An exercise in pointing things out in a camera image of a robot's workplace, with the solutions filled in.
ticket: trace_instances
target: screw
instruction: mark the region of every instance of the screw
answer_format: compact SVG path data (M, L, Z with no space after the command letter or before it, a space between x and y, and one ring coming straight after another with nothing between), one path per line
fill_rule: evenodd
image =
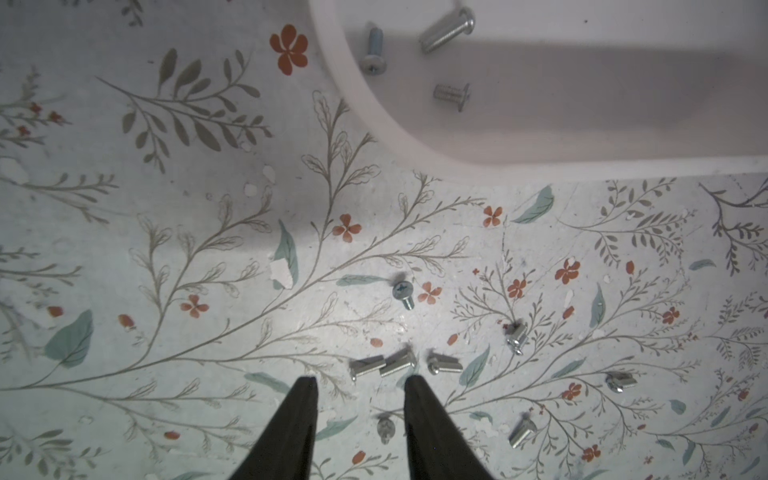
M402 304L406 306L406 310L413 310L413 283L403 280L398 282L392 288L392 296L398 300L402 300Z
M451 357L430 355L427 359L427 370L429 370L431 374L437 375L440 372L461 373L464 371L464 367L458 360L452 359Z
M381 373L381 376L387 376L394 372L407 369L410 366L416 366L416 357L413 355L413 352L411 352L411 349L407 349L404 350L402 354L395 357L392 363L379 370L379 372Z
M452 101L458 104L458 111L464 110L464 105L469 100L469 95L469 84L464 86L464 90L451 87L450 85L438 84L435 86L434 93L432 93L432 96L438 100Z
M520 427L509 438L509 445L516 449L532 433L536 433L536 424L531 419L523 419Z
M349 363L349 376L352 377L352 381L355 382L357 377L371 373L386 365L384 357L381 355L372 356L369 359L355 360Z
M386 61L382 58L384 32L381 28L371 28L368 35L368 55L360 61L360 69L368 75L381 75L386 71Z
M458 34L464 32L469 35L474 29L475 13L470 8L464 7L458 11L456 20L421 41L422 52L433 52L451 41Z

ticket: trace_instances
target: red flower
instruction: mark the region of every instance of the red flower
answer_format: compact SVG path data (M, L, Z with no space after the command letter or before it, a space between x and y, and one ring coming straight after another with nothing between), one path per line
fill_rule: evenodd
M52 111L51 114L48 116L48 119L52 121L55 124L63 124L64 123L64 117L57 114L55 111Z
M64 315L64 309L60 306L50 306L48 307L48 315L56 318L57 316Z
M591 462L594 458L600 457L600 450L598 450L597 445L592 445L589 449L584 449L584 454L581 456L582 460L586 460L587 462Z
M133 330L134 328L136 328L134 319L130 318L128 315L124 313L122 313L121 315L118 315L118 323L120 323L124 328L127 328L129 330Z
M437 287L434 290L432 289L432 282L427 282L424 285L422 285L422 288L426 293L422 293L419 295L419 302L423 302L424 300L427 301L429 305L435 305L435 302L437 302L437 299L435 298L442 292L442 287Z
M680 317L680 312L675 310L674 307L671 307L669 312L664 312L662 317L664 318L661 320L662 323L668 323L669 325L672 325L672 322L674 322L676 318Z
M523 279L523 281L515 280L512 282L512 285L507 287L507 291L509 292L509 298L522 298L523 297L523 289L528 283Z
M190 295L189 298L192 304L190 305L189 303L182 303L181 310L184 312L189 311L190 316L192 318L200 318L200 312L205 313L208 311L208 305L206 305L205 303L203 303L202 305L197 304L198 300L200 300L199 296Z
M568 390L562 393L563 400L573 400L581 395L581 384L572 383L568 386Z
M502 214L501 207L497 208L496 211L493 211L493 209L490 206L487 206L485 210L482 211L482 213L488 215L488 218L486 218L482 223L483 227L490 227L491 223L493 223L493 226L496 227L502 222L501 220L498 219L499 216L501 216Z
M360 450L355 454L355 456L352 457L352 465L357 465L358 463L362 462L365 457L366 453L363 450Z
M281 54L280 58L277 59L277 67L286 75L293 73L291 64L303 68L309 63L304 55L309 44L304 35L296 37L296 27L290 23L283 27L280 37L277 34L270 37L272 49Z
M581 263L574 262L573 265L568 265L568 260L563 263L563 267L557 271L557 273L554 275L555 280L563 279L563 285L568 285L568 282L573 280L578 276L578 269L581 266Z
M357 235L362 230L362 227L359 224L350 226L349 222L352 221L352 216L349 214L343 214L341 217L339 217L339 219L341 220L341 223L344 224L344 226L342 227L339 225L338 227L334 227L333 234L338 237L343 233L344 237L342 238L344 241L347 243L352 243L352 233Z

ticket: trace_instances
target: silver screw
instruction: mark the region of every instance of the silver screw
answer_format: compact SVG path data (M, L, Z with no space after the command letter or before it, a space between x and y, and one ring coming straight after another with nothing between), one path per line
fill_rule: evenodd
M407 349L394 358L392 363L379 370L379 372L381 373L381 376L387 376L394 372L407 369L410 366L416 366L416 357L413 355L413 352L411 352L411 349Z
M386 71L386 61L382 58L384 32L381 28L371 28L368 34L368 55L360 61L360 69L368 75L381 75Z
M624 390L637 385L631 373L612 372L608 373L605 384L612 392L622 393Z
M402 304L406 306L406 310L413 310L413 283L403 280L398 282L392 288L392 296L398 300L402 300Z
M464 105L469 100L469 95L469 84L464 86L464 90L451 87L450 85L439 84L435 86L435 91L432 93L432 96L438 100L452 101L458 104L458 111L464 110Z
M531 419L523 419L518 429L509 438L509 445L516 449L532 433L536 433L536 424Z
M381 355L372 356L369 359L355 360L349 363L349 376L355 382L357 377L366 373L374 372L386 365L384 357Z
M457 359L451 357L442 357L437 355L430 355L427 359L427 370L433 375L438 373L461 373L464 371L464 367Z
M458 34L464 32L469 35L474 29L475 13L470 8L464 7L458 11L456 20L422 40L422 51L424 53L433 52L448 43Z

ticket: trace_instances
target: floral pattern surface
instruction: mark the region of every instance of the floral pattern surface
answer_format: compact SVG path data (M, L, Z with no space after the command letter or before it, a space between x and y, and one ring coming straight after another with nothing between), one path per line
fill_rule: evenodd
M312 375L313 478L405 478L413 373L495 478L768 475L766 175L463 187L366 132L305 5L0 12L1 477L228 478Z

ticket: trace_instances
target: teal leaf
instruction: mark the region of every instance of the teal leaf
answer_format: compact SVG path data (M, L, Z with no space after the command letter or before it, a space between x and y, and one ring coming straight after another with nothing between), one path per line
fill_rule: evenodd
M594 328L600 325L605 317L605 299L603 298L603 289L600 288L598 283L598 294L594 296L592 300L592 320L589 322L589 327Z
M760 457L755 457L755 459L750 463L750 466L746 467L744 470L741 471L740 475L744 475L749 470L757 467L757 464L760 463Z
M712 421L712 424L710 426L716 427L720 424L720 422L723 421L725 418L725 415L728 415L728 412L730 412L730 407L727 406L718 416L715 417L715 419Z
M93 332L93 313L85 310L77 320L56 332L45 344L45 356L60 360L61 366L67 369L78 366L88 354Z
M338 286L367 285L368 283L387 282L386 278L373 275L345 275L336 281Z
M704 259L704 260L696 260L695 262L693 262L688 267L688 269L696 271L696 270L698 270L700 268L704 268L706 266L717 266L717 265L715 265L715 262L713 262L712 260L707 258L707 259Z
M670 400L670 405L672 406L672 411L678 415L683 415L685 413L685 403L680 400Z
M264 373L264 372L246 373L244 376L245 376L245 380L250 380L251 382L256 382L262 385L266 385L278 393L288 393L290 391L290 387L285 382L281 382L280 380L269 375L268 373Z
M696 444L688 440L688 447L685 449L685 453L683 454L683 465L688 464L690 457L694 454L694 450L696 450Z
M607 470L595 470L594 472L592 472L591 474L589 474L586 477L582 478L581 480L592 480L596 476L602 475L605 472L607 472Z
M341 431L347 428L350 423L354 422L356 418L357 415L353 416L351 419L339 420L338 422L329 420L328 425L324 429L317 432L315 435L315 440L324 440L328 437L336 435L337 433L341 433Z
M291 234L286 230L283 221L278 220L278 222L280 223L280 245L277 246L274 259L286 259L288 262L288 270L290 270L290 275L293 278L293 285L296 285L299 282L299 259L296 256L296 244L293 242ZM275 287L275 290L285 288L277 280L273 280L273 286Z
M488 419L488 421L493 425L493 417L490 413L485 412L472 412L469 414L469 418L473 420L482 420L482 419Z
M664 447L664 448L666 448L666 449L674 450L674 447L672 446L672 444L671 444L671 443L669 443L667 440L664 440L664 439L658 439L658 440L656 441L656 443L658 443L659 445L663 446L663 447Z
M205 475L210 475L210 473L205 473L205 472L187 472L187 473L182 473L181 475L179 475L177 477L173 477L171 480L192 480L193 478L204 477Z
M567 364L565 367L563 367L563 369L561 369L561 370L558 370L558 371L557 371L557 372L556 372L556 373L555 373L555 374L552 376L552 378L553 378L553 379L559 379L559 378L560 378L560 377L562 377L562 376L566 376L568 373L571 373L571 372L573 372L574 370L576 370L578 367L580 367L580 366L581 366L581 364L582 364L582 363L584 363L584 361L585 361L585 360L586 360L586 358L583 358L583 359L581 359L581 360L574 360L573 362L571 362L571 363L568 363L568 364Z
M462 372L462 376L458 378L459 385L470 387L477 383L477 381L480 379L482 370L485 368L485 362L488 361L488 354L490 352L491 346L488 345L488 348L485 349L485 351L480 354L479 357L472 360L469 365L467 365L467 368L465 368Z
M520 217L513 220L515 223L530 223L539 218L541 215L546 214L554 205L554 196L552 195L552 188L547 186L541 189L536 197L536 202L528 207Z

